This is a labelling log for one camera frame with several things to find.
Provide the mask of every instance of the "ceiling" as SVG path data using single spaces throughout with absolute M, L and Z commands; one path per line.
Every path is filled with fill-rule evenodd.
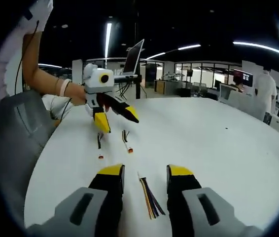
M 199 48 L 174 50 L 155 59 L 248 60 L 279 71 L 278 54 L 233 45 L 236 40 L 279 49 L 279 5 L 272 9 L 263 5 L 247 6 L 245 2 L 54 1 L 42 36 L 40 62 L 70 67 L 73 59 L 103 58 L 106 22 L 113 23 L 109 57 L 126 57 L 128 47 L 145 39 L 142 58 L 200 44 Z

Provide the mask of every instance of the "laptop screen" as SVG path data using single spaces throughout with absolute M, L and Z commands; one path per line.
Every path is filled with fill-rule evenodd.
M 141 51 L 141 48 L 143 47 L 143 44 L 144 44 L 144 40 L 142 39 L 129 51 L 128 56 L 126 58 L 125 66 L 123 69 L 124 75 L 135 74 L 136 66 L 137 66 L 139 58 L 140 58 L 140 51 Z

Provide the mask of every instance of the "white table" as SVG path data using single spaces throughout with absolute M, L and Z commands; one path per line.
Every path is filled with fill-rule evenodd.
M 42 224 L 54 208 L 103 167 L 125 164 L 123 236 L 171 236 L 169 217 L 148 217 L 137 171 L 167 211 L 166 165 L 183 165 L 203 187 L 235 208 L 246 225 L 265 229 L 279 213 L 279 133 L 235 108 L 204 98 L 155 98 L 130 102 L 139 124 L 112 111 L 112 133 L 98 159 L 97 129 L 84 107 L 74 107 L 56 129 L 33 171 L 25 202 L 26 227 Z M 123 129 L 134 148 L 128 154 Z

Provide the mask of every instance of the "bracelet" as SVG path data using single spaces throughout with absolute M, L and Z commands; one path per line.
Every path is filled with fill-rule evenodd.
M 57 93 L 56 93 L 56 87 L 57 87 L 57 83 L 59 82 L 59 78 L 57 78 L 57 80 L 56 80 L 56 83 L 55 83 L 55 86 L 54 86 L 54 94 L 55 95 L 57 95 Z
M 65 90 L 69 83 L 70 83 L 70 79 L 66 79 L 65 81 L 63 81 L 63 84 L 62 84 L 61 90 L 60 90 L 60 96 L 64 97 Z

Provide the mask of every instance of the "laptop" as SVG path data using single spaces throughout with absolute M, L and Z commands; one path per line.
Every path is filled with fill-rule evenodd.
M 140 52 L 144 44 L 144 39 L 135 44 L 126 57 L 126 62 L 123 68 L 122 75 L 114 76 L 114 79 L 134 78 L 138 75 L 135 74 L 136 67 L 139 63 Z

